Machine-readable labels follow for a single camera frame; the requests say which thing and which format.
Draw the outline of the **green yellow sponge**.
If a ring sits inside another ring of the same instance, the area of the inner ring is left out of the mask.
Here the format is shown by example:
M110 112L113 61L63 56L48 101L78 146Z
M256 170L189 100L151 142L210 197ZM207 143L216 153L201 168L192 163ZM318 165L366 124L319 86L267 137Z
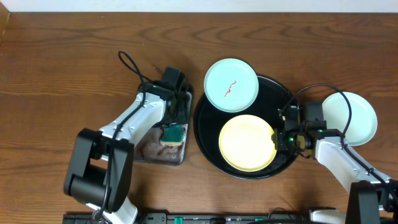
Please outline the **green yellow sponge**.
M163 145L177 146L183 142L184 130L179 124L164 126L164 133L160 139Z

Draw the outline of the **yellow plate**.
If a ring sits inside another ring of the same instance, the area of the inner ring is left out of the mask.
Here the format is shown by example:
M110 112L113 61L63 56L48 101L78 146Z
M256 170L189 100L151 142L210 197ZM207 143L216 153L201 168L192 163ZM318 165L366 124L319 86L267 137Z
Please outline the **yellow plate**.
M273 134L272 127L258 116L236 116L227 121L220 131L220 153L237 170L259 171L270 165L276 156Z

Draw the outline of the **light blue plate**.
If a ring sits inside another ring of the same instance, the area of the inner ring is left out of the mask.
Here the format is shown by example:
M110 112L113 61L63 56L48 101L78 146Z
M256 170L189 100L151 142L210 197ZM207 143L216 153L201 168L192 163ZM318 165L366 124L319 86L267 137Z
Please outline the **light blue plate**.
M377 116L371 104L362 96L344 92L351 105L351 121L345 134L352 146L360 146L370 141L377 131ZM340 93L328 96L322 103L323 116L328 129L343 132L348 121L349 110Z
M208 69L204 91L215 108L237 113L254 103L259 92L259 81L248 63L236 58L225 58Z

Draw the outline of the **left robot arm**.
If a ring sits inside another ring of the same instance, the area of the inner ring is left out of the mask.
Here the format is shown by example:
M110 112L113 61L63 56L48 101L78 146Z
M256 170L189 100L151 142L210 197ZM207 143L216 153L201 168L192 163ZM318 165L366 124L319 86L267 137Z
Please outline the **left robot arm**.
M192 94L187 81L139 86L133 104L97 131L82 129L74 143L63 190L93 209L87 223L134 223L128 198L135 160L177 166L187 145Z

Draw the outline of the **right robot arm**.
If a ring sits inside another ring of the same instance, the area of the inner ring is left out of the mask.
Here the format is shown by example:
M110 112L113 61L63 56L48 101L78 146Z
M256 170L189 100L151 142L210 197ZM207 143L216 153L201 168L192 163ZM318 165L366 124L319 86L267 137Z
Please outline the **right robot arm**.
M308 223L397 223L397 181L374 168L348 143L338 129L330 129L319 103L278 110L283 127L273 140L295 154L325 166L348 192L348 208L314 208Z

